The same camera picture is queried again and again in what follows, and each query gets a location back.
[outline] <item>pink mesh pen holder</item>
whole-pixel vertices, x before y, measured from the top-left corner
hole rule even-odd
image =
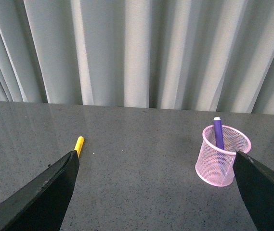
[[[237,151],[248,153],[251,142],[247,136],[235,128],[222,126],[224,149],[216,147],[214,125],[206,127],[203,143],[196,162],[198,176],[214,186],[227,186],[234,178],[233,163]]]

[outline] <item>speckled granite surface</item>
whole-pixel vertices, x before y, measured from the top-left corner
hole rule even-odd
[[[274,115],[0,102],[0,202],[86,139],[61,230],[256,230],[236,181],[195,172],[220,116],[274,170]]]

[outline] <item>mesh cup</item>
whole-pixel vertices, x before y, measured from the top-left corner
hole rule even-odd
[[[198,176],[206,183],[219,187],[233,181],[236,151],[248,153],[251,149],[250,140],[242,132],[225,125],[222,132],[225,150],[216,147],[214,125],[203,130],[203,143],[196,162]]]

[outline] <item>purple marker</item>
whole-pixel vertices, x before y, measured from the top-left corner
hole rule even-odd
[[[222,120],[220,119],[220,117],[214,118],[214,129],[215,129],[216,147],[224,150]]]

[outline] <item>curtain fold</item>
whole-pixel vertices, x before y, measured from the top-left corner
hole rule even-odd
[[[0,0],[0,101],[274,114],[274,0]]]

